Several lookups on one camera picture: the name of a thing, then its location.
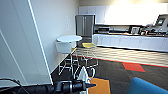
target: refrigerator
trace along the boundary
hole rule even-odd
[[[94,32],[95,15],[76,15],[76,35],[82,37],[82,40],[77,42],[78,47],[82,47],[83,42],[92,42]]]

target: white wall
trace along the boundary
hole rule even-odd
[[[115,4],[168,3],[168,0],[79,0],[79,6],[105,6]]]
[[[28,0],[0,0],[0,78],[52,83]],[[13,85],[0,81],[0,87]]]
[[[50,72],[64,59],[55,48],[62,35],[76,34],[78,0],[30,0]]]

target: floor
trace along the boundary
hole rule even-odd
[[[96,52],[96,55],[99,58],[99,65],[95,67],[95,78],[109,80],[111,94],[125,94],[129,86],[130,80],[133,77],[142,78],[148,82],[151,82],[168,90],[168,67],[158,67],[168,66],[168,64],[166,64],[166,62],[168,63],[168,60],[166,59],[166,56],[168,57],[167,53],[102,47],[97,47],[92,50]],[[77,53],[79,56],[81,56],[82,53],[84,54],[85,51],[86,50],[83,48],[77,49]],[[146,72],[126,70],[122,64],[123,61],[140,63]],[[95,63],[95,59],[89,60],[88,62],[88,64]],[[87,69],[87,72],[89,76],[92,75],[90,69]],[[56,69],[52,73],[52,78],[54,82],[60,80],[70,80],[70,71],[68,69],[65,69],[63,73],[59,76],[58,69]]]

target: chair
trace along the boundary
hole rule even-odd
[[[98,59],[97,59],[96,55],[94,54],[94,51],[93,50],[89,51],[90,48],[96,47],[97,42],[98,42],[98,36],[92,35],[92,43],[82,43],[83,47],[87,49],[86,56],[84,54],[82,54],[82,56],[84,58],[83,60],[86,61],[86,64],[85,64],[86,68],[91,68],[91,67],[95,67],[98,65]],[[94,56],[94,58],[96,59],[96,64],[91,65],[91,66],[87,66],[88,60],[92,59],[92,57],[91,58],[88,57],[89,53],[91,53]]]
[[[168,91],[143,79],[134,77],[126,94],[168,94]]]
[[[68,68],[68,69],[71,69],[71,72],[72,72],[72,76],[75,77],[75,74],[79,68],[79,61],[78,61],[78,57],[77,57],[77,53],[76,53],[76,60],[74,60],[72,58],[72,53],[76,52],[76,48],[72,48],[72,43],[71,42],[56,42],[56,49],[59,53],[61,54],[69,54],[70,55],[70,59],[65,59],[65,64],[63,66],[61,66],[59,64],[59,75],[61,75],[62,71],[64,70],[64,68]],[[67,67],[67,62],[66,60],[70,60],[70,67]],[[73,65],[74,62],[77,62],[77,69],[75,71],[75,73],[73,72]]]

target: carpet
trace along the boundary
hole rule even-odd
[[[122,64],[124,65],[124,68],[126,70],[145,72],[145,70],[142,68],[142,66],[138,63],[122,62]]]
[[[111,94],[109,80],[93,78],[90,83],[96,86],[89,88],[89,94]]]

